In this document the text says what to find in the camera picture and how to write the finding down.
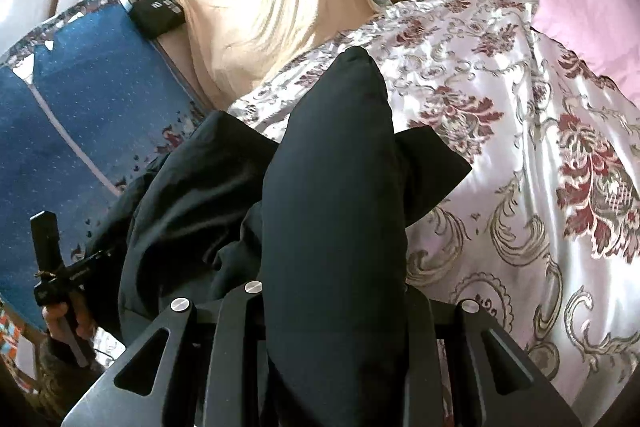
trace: floral bedspread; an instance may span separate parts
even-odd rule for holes
[[[407,229],[407,280],[473,298],[593,425],[640,353],[640,111],[531,28],[538,0],[411,0],[301,55],[229,112],[282,139],[298,100],[359,45],[396,132],[430,125],[473,167]]]

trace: black cloth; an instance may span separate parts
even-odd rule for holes
[[[56,339],[52,339],[49,336],[47,336],[46,342],[47,349],[49,349],[49,352],[50,354],[52,354],[52,356],[56,357],[61,362],[69,363],[71,365],[78,365],[76,356],[71,350],[71,346],[65,344],[64,342],[57,341]]]
[[[283,425],[397,424],[404,229],[469,171],[429,127],[394,136],[383,77],[362,48],[298,103],[262,200],[260,279]]]
[[[595,427],[638,427],[640,425],[640,371],[636,369]]]
[[[115,251],[85,285],[89,307],[129,344],[175,297],[202,303],[260,278],[283,425],[392,425],[404,228],[469,171],[430,127],[394,135],[382,76],[351,48],[298,103],[280,146],[214,112],[150,165],[88,245]]]

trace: person's hand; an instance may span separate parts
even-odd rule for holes
[[[95,334],[95,320],[92,317],[92,314],[86,305],[86,300],[84,300],[84,296],[81,293],[71,292],[69,296],[71,304],[73,305],[74,313],[76,314],[76,321],[78,321],[76,335],[81,339],[88,341]],[[67,311],[68,305],[64,302],[44,306],[42,309],[42,317],[47,324],[47,328],[49,328],[51,338],[65,344],[67,339],[64,331],[60,327],[60,319],[66,315]]]

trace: blue carpet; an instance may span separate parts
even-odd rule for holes
[[[158,153],[202,121],[161,55],[111,4],[57,29],[48,51],[35,45],[33,86],[108,180],[126,185]],[[34,325],[36,263],[29,218],[58,215],[66,263],[84,250],[116,199],[63,140],[29,87],[0,68],[0,296]]]

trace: black tote bag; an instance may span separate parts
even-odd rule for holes
[[[155,39],[185,20],[182,6],[173,0],[134,0],[129,17],[147,39]]]

